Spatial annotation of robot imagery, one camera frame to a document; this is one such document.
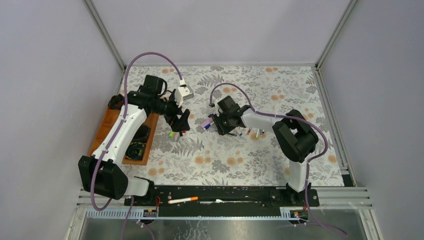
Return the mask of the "orange cap white marker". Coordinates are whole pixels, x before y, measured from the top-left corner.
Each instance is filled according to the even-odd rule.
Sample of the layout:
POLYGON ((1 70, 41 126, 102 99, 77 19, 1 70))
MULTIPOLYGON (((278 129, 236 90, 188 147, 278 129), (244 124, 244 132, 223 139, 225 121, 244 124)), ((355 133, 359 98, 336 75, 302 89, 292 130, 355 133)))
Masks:
POLYGON ((185 203, 185 202, 191 202, 191 201, 197 201, 199 199, 198 196, 191 196, 186 198, 177 198, 177 199, 170 199, 168 200, 168 204, 179 204, 179 203, 185 203))

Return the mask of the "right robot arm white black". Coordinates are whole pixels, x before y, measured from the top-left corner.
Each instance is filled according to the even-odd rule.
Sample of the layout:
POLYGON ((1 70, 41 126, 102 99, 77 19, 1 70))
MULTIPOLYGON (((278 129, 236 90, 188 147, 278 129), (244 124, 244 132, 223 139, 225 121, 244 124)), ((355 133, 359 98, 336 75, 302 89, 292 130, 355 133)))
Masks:
POLYGON ((249 105, 240 106, 231 96, 209 104, 215 108, 211 117, 219 135, 226 135, 235 128, 259 129, 273 133, 284 156, 289 160, 290 177, 287 201, 293 206, 301 205, 307 194, 306 157, 313 153, 319 137, 312 126, 306 123, 298 110, 291 110, 286 116, 260 113, 249 105))

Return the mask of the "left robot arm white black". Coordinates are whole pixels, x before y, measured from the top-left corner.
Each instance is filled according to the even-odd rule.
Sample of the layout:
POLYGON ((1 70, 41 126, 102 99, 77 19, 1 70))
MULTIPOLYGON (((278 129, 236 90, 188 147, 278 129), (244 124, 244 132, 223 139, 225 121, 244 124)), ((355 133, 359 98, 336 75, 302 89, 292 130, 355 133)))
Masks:
POLYGON ((150 114, 162 115, 173 132, 190 130, 190 111, 182 110, 190 88, 181 79, 179 86, 166 98, 162 97, 162 88, 166 85, 162 78, 147 75, 137 91, 127 93, 118 118, 103 142, 90 156, 82 156, 78 161, 85 191, 114 200, 135 196, 144 206, 154 202, 155 192, 149 188, 153 182, 142 177, 128 177, 121 165, 137 130, 150 114))

